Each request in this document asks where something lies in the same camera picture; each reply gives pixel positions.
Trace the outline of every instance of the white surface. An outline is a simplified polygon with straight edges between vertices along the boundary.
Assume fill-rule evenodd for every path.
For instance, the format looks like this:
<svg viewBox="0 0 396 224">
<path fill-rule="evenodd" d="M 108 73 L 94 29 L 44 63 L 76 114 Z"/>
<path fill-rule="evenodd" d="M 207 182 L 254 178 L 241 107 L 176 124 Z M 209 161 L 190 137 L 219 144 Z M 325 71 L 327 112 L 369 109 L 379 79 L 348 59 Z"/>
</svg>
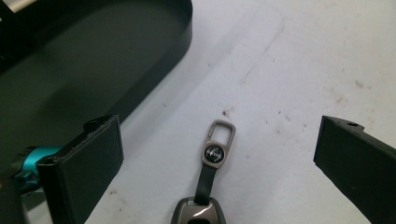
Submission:
<svg viewBox="0 0 396 224">
<path fill-rule="evenodd" d="M 125 162 L 87 223 L 170 223 L 214 119 L 236 126 L 212 190 L 227 223 L 369 223 L 313 156 L 322 115 L 396 147 L 395 2 L 193 7 L 191 48 L 123 122 Z"/>
</svg>

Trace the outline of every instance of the black rectangular piece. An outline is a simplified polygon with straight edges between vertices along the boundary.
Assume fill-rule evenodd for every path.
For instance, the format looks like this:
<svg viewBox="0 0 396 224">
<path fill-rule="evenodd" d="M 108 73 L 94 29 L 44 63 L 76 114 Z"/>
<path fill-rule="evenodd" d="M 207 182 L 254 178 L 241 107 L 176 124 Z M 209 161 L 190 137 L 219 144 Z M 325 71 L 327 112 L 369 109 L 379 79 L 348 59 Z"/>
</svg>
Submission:
<svg viewBox="0 0 396 224">
<path fill-rule="evenodd" d="M 372 222 L 396 223 L 396 150 L 354 122 L 323 117 L 314 161 Z"/>
<path fill-rule="evenodd" d="M 84 125 L 84 133 L 36 166 L 52 221 L 84 223 L 123 161 L 118 116 Z"/>
</svg>

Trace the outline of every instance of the car key fob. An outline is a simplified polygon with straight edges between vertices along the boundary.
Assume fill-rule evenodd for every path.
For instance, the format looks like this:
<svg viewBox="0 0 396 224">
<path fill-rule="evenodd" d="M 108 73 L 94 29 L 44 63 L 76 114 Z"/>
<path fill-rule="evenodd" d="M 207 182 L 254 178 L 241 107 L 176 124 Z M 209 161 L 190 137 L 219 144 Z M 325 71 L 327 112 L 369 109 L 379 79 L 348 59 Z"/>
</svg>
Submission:
<svg viewBox="0 0 396 224">
<path fill-rule="evenodd" d="M 218 201 L 210 198 L 208 205 L 184 198 L 178 202 L 171 224 L 225 224 L 225 218 Z"/>
</svg>

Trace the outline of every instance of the dark stain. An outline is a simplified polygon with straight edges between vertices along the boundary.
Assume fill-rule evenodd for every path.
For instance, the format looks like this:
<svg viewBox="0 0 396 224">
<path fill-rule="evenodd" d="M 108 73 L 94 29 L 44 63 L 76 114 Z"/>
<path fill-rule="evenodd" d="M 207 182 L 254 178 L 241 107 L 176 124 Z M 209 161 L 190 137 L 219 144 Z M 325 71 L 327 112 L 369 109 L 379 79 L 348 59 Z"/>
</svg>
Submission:
<svg viewBox="0 0 396 224">
<path fill-rule="evenodd" d="M 356 87 L 358 87 L 359 89 L 363 89 L 363 83 L 359 82 L 358 80 L 355 81 L 355 85 L 356 85 Z"/>
</svg>

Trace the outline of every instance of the round emblem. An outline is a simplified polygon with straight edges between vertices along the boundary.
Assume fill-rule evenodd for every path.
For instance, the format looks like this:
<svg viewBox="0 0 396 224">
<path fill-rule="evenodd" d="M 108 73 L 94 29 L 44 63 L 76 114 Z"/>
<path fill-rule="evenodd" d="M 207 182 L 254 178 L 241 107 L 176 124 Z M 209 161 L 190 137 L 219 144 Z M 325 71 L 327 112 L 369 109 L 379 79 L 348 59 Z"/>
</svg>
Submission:
<svg viewBox="0 0 396 224">
<path fill-rule="evenodd" d="M 207 147 L 205 158 L 212 163 L 219 163 L 224 159 L 224 150 L 219 146 Z"/>
</svg>

